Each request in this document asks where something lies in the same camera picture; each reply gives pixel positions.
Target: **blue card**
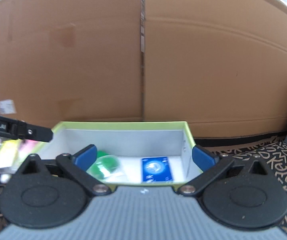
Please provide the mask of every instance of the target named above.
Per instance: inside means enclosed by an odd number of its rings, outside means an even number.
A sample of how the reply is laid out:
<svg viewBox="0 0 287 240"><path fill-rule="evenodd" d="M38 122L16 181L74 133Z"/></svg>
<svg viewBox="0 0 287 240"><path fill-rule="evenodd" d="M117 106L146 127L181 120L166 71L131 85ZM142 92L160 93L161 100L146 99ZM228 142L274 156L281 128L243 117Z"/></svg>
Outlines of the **blue card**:
<svg viewBox="0 0 287 240"><path fill-rule="evenodd" d="M167 157L143 158L143 181L153 183L156 181L171 182L172 176Z"/></svg>

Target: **gray striped surface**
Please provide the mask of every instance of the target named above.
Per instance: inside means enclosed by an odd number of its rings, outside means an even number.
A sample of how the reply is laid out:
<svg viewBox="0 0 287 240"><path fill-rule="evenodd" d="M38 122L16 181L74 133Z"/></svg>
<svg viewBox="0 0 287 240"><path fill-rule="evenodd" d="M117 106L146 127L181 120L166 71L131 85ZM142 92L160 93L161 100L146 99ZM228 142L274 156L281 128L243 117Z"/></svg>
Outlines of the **gray striped surface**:
<svg viewBox="0 0 287 240"><path fill-rule="evenodd" d="M79 217L51 229L10 225L0 240L287 240L278 227L245 232L216 223L194 198L171 187L118 187L95 197Z"/></svg>

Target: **brown cardboard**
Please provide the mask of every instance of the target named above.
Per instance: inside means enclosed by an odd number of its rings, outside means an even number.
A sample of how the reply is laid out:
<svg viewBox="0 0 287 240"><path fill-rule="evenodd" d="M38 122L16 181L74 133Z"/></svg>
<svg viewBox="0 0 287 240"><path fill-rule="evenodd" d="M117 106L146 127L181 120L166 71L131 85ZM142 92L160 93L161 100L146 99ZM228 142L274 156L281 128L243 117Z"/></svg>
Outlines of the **brown cardboard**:
<svg viewBox="0 0 287 240"><path fill-rule="evenodd" d="M0 1L0 100L37 125L141 120L141 0Z"/></svg>
<svg viewBox="0 0 287 240"><path fill-rule="evenodd" d="M287 14L266 0L145 0L147 121L197 137L287 130Z"/></svg>

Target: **white paper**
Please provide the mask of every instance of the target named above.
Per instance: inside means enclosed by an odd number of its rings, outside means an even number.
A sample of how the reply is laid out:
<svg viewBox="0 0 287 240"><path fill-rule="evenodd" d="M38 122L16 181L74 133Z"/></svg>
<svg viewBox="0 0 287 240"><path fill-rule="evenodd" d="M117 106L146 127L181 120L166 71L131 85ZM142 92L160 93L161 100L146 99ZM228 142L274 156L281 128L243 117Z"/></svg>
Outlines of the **white paper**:
<svg viewBox="0 0 287 240"><path fill-rule="evenodd" d="M0 114L15 114L16 108L11 99L0 101Z"/></svg>

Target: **blue gripper pad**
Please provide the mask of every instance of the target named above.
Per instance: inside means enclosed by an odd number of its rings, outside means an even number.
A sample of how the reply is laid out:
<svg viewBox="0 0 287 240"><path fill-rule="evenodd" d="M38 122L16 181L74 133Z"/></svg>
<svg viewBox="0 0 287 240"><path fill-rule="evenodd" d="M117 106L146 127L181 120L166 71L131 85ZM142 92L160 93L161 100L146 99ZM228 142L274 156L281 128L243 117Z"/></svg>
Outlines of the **blue gripper pad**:
<svg viewBox="0 0 287 240"><path fill-rule="evenodd" d="M72 156L73 163L83 171L88 170L89 167L96 161L96 159L97 147L93 144L88 145Z"/></svg>
<svg viewBox="0 0 287 240"><path fill-rule="evenodd" d="M200 145L195 145L192 149L192 160L202 171L205 172L219 162L219 157Z"/></svg>

